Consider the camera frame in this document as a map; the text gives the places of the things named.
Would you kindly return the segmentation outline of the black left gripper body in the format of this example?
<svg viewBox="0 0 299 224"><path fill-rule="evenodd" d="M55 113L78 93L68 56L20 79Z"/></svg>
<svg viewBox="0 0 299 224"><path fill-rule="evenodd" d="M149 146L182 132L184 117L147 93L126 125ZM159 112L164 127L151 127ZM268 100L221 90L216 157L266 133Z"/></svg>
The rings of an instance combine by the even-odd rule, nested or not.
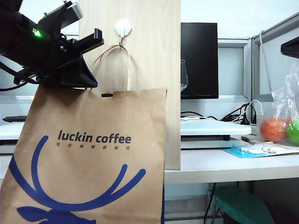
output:
<svg viewBox="0 0 299 224"><path fill-rule="evenodd" d="M14 84L81 87L82 55L69 53L61 29L43 29L22 14L15 15L14 61L23 66Z"/></svg>

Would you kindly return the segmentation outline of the left gripper grey-tipped finger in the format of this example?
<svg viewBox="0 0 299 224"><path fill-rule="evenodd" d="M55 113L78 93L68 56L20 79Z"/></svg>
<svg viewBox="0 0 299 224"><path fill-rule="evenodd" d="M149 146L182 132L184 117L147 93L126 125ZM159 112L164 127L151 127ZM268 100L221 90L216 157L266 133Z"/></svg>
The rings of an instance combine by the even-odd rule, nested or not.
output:
<svg viewBox="0 0 299 224"><path fill-rule="evenodd" d="M83 13L77 2L64 1L63 5L47 13L38 25L43 29L63 29L82 17Z"/></svg>

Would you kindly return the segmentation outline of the left gripper all-black finger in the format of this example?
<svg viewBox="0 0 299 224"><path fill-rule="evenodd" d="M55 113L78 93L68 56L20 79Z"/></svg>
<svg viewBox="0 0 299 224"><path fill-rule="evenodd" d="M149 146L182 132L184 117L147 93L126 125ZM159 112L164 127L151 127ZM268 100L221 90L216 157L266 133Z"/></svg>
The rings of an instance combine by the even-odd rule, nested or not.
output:
<svg viewBox="0 0 299 224"><path fill-rule="evenodd" d="M86 36L81 40L70 40L71 44L69 45L69 53L77 54L77 53L86 53L91 51L101 45L104 44L104 39L102 37L102 31L98 28L94 29L94 33Z"/></svg>

